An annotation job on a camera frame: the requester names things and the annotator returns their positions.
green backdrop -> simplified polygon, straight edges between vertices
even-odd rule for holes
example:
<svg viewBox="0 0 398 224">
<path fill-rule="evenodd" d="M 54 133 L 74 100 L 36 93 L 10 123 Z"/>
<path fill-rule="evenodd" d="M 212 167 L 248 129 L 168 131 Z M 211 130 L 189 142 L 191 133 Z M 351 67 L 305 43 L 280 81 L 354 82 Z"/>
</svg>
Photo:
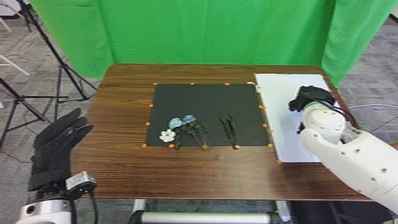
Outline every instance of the green backdrop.
<svg viewBox="0 0 398 224">
<path fill-rule="evenodd" d="M 340 85 L 397 0 L 33 0 L 79 72 L 115 63 L 319 65 Z"/>
</svg>

metal pole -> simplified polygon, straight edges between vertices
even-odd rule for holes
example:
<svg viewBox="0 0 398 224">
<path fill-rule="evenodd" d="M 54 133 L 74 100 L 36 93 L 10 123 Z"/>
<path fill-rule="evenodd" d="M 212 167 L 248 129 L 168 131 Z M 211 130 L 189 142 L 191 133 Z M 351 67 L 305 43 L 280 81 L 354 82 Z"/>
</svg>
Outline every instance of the metal pole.
<svg viewBox="0 0 398 224">
<path fill-rule="evenodd" d="M 33 107 L 33 105 L 26 102 L 26 99 L 20 102 L 22 102 L 24 106 L 28 107 L 31 113 L 38 117 L 38 119 L 42 121 L 47 121 L 49 123 L 52 123 L 52 121 L 49 120 L 49 118 L 45 117 L 45 115 L 42 114 L 42 112 L 36 110 L 36 108 Z"/>
<path fill-rule="evenodd" d="M 143 223 L 269 224 L 271 215 L 255 213 L 145 212 Z"/>
<path fill-rule="evenodd" d="M 72 66 L 70 66 L 70 65 L 67 65 L 67 66 L 68 66 L 68 69 L 72 70 L 74 74 L 79 76 L 81 81 L 84 81 L 84 83 L 90 85 L 90 87 L 91 87 L 95 90 L 99 90 L 97 86 L 91 84 L 91 82 L 88 81 L 88 79 L 83 77 L 83 75 L 79 74 L 79 72 L 75 71 L 75 69 L 72 68 Z"/>
<path fill-rule="evenodd" d="M 20 101 L 15 100 L 15 104 L 13 104 L 13 108 L 12 108 L 12 114 L 10 114 L 10 119 L 8 119 L 8 123 L 6 123 L 6 127 L 4 127 L 3 139 L 0 139 L 0 149 L 4 147 L 4 141 L 6 141 L 8 132 L 10 132 L 10 126 L 12 126 L 12 121 L 13 121 L 13 117 L 15 117 L 19 103 L 20 103 Z"/>
<path fill-rule="evenodd" d="M 22 99 L 22 96 L 20 96 L 19 92 L 12 88 L 8 82 L 4 81 L 3 78 L 0 78 L 0 85 L 4 86 L 6 90 L 10 91 L 10 94 L 13 95 L 15 99 Z"/>
<path fill-rule="evenodd" d="M 70 77 L 72 83 L 74 83 L 75 88 L 77 88 L 77 90 L 79 90 L 79 93 L 81 93 L 81 96 L 83 96 L 83 100 L 81 100 L 81 101 L 86 101 L 86 100 L 91 99 L 91 97 L 86 96 L 86 93 L 84 93 L 83 88 L 81 88 L 81 86 L 79 86 L 77 80 L 75 80 L 75 78 L 74 78 L 74 73 L 75 73 L 75 75 L 77 75 L 77 78 L 83 79 L 83 81 L 84 81 L 86 83 L 90 83 L 90 81 L 88 81 L 88 80 L 84 79 L 84 77 L 79 75 L 77 71 L 75 71 L 75 70 L 70 70 L 72 67 L 70 67 L 70 65 L 67 64 L 67 62 L 65 62 L 65 60 L 63 60 L 63 58 L 61 58 L 59 52 L 58 52 L 58 50 L 56 50 L 56 47 L 54 47 L 54 44 L 52 44 L 52 41 L 51 41 L 51 38 L 49 38 L 49 36 L 47 36 L 45 30 L 44 30 L 42 25 L 40 25 L 40 22 L 38 22 L 38 20 L 36 20 L 36 18 L 35 18 L 35 15 L 33 15 L 33 13 L 31 13 L 29 6 L 28 6 L 24 0 L 17 0 L 17 1 L 19 1 L 20 5 L 22 5 L 22 11 L 24 11 L 26 14 L 28 14 L 28 18 L 29 18 L 29 20 L 31 20 L 35 26 L 36 26 L 36 29 L 38 29 L 40 34 L 42 34 L 42 38 L 44 38 L 44 40 L 45 40 L 45 42 L 47 42 L 49 48 L 51 48 L 52 53 L 54 53 L 54 56 L 56 56 L 56 58 L 58 58 L 59 66 L 61 66 L 61 68 L 63 68 L 65 71 L 67 71 L 67 75 L 68 75 L 68 77 Z"/>
<path fill-rule="evenodd" d="M 59 66 L 58 99 L 56 99 L 54 121 L 58 121 L 58 119 L 59 119 L 59 104 L 61 104 L 61 100 L 59 100 L 59 96 L 61 96 L 61 79 L 63 79 L 63 68 L 61 68 L 61 66 Z"/>
</svg>

light stand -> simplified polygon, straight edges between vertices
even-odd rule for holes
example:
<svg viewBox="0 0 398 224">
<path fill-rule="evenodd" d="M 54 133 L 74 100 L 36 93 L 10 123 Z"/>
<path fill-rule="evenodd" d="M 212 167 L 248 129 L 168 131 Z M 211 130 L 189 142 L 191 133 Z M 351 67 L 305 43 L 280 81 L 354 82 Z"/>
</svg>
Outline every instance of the light stand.
<svg viewBox="0 0 398 224">
<path fill-rule="evenodd" d="M 12 113 L 10 113 L 10 119 L 8 119 L 8 122 L 6 122 L 4 134 L 3 134 L 3 138 L 0 138 L 0 149 L 3 149 L 4 140 L 6 140 L 6 137 L 8 137 L 8 133 L 12 131 L 15 131 L 19 128 L 26 127 L 28 125 L 31 125 L 38 121 L 47 121 L 47 122 L 52 123 L 52 121 L 45 117 L 45 114 L 47 114 L 47 111 L 49 111 L 52 102 L 49 103 L 47 108 L 45 108 L 45 111 L 42 113 L 38 111 L 38 109 L 35 108 L 35 106 L 29 104 L 29 102 L 28 102 L 26 99 L 38 99 L 40 98 L 40 99 L 51 99 L 51 100 L 54 100 L 58 98 L 68 98 L 68 97 L 65 97 L 65 96 L 24 96 L 24 95 L 20 95 L 3 78 L 0 78 L 0 86 L 4 86 L 4 88 L 8 90 L 6 93 L 8 93 L 8 95 L 15 99 L 15 101 L 13 101 L 13 107 L 12 107 Z M 19 126 L 15 126 L 12 128 L 12 122 L 13 122 L 13 118 L 15 118 L 15 113 L 17 113 L 17 107 L 19 107 L 19 105 L 24 105 L 26 106 L 26 108 L 29 109 L 31 113 L 36 116 L 36 119 L 31 120 L 31 121 L 28 121 L 24 124 L 20 124 Z"/>
<path fill-rule="evenodd" d="M 31 12 L 31 8 L 29 8 L 29 5 L 26 4 L 24 0 L 17 0 L 20 5 L 22 5 L 22 11 L 24 11 L 24 14 L 28 16 L 28 19 L 31 20 L 31 23 L 40 31 L 40 34 L 42 34 L 42 38 L 47 42 L 47 45 L 49 45 L 49 48 L 52 50 L 52 53 L 54 53 L 54 56 L 58 58 L 58 61 L 59 61 L 59 80 L 58 80 L 58 98 L 56 98 L 56 120 L 58 120 L 58 117 L 59 117 L 59 104 L 67 103 L 67 102 L 72 102 L 72 101 L 86 101 L 91 99 L 93 95 L 88 96 L 86 94 L 86 91 L 84 91 L 84 84 L 83 82 L 90 85 L 90 87 L 99 90 L 97 86 L 91 84 L 91 82 L 86 80 L 86 78 L 81 76 L 81 74 L 77 73 L 77 71 L 74 70 L 72 66 L 67 64 L 63 58 L 61 58 L 61 55 L 59 55 L 59 52 L 56 50 L 56 47 L 54 47 L 54 44 L 51 42 L 51 39 L 49 39 L 49 36 L 47 36 L 47 33 L 42 29 L 42 26 L 40 26 L 40 23 L 38 23 L 38 20 L 35 18 L 35 15 L 33 15 L 33 12 Z M 79 93 L 81 93 L 81 99 L 72 99 L 72 100 L 59 100 L 61 97 L 61 89 L 63 89 L 63 84 L 61 84 L 61 79 L 63 79 L 63 73 L 67 73 L 67 76 L 72 80 L 72 83 L 74 83 L 74 86 L 79 90 Z"/>
</svg>

wooden table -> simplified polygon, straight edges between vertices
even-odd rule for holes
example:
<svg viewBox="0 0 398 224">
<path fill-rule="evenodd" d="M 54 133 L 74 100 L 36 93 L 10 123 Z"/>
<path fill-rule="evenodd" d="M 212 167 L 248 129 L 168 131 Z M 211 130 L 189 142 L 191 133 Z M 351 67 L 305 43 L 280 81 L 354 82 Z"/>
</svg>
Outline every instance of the wooden table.
<svg viewBox="0 0 398 224">
<path fill-rule="evenodd" d="M 111 67 L 88 114 L 97 127 L 74 151 L 74 171 L 95 173 L 102 198 L 369 200 L 321 164 L 280 165 L 274 148 L 143 148 L 154 83 L 248 83 L 255 73 L 324 71 L 308 66 Z M 346 107 L 330 79 L 328 83 Z"/>
</svg>

black cloth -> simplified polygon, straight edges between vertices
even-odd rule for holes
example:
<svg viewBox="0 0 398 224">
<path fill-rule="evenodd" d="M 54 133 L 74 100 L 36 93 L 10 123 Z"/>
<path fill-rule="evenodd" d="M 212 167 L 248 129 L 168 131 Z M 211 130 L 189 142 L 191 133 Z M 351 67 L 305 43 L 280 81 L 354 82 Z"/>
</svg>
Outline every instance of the black cloth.
<svg viewBox="0 0 398 224">
<path fill-rule="evenodd" d="M 271 143 L 266 124 L 262 98 L 257 86 L 250 84 L 159 84 L 154 96 L 154 111 L 147 144 L 166 146 L 161 133 L 170 129 L 170 121 L 186 115 L 195 115 L 198 123 L 207 124 L 211 133 L 207 143 L 211 146 L 232 146 L 223 116 L 234 117 L 235 137 L 241 146 L 267 146 Z M 198 146 L 193 136 L 182 134 L 182 147 Z"/>
<path fill-rule="evenodd" d="M 301 112 L 308 104 L 315 101 L 322 101 L 333 106 L 337 102 L 333 93 L 315 86 L 303 86 L 298 97 L 290 101 L 290 110 Z"/>
<path fill-rule="evenodd" d="M 40 190 L 47 184 L 72 177 L 72 150 L 93 130 L 81 114 L 79 108 L 51 124 L 36 137 L 29 191 Z"/>
</svg>

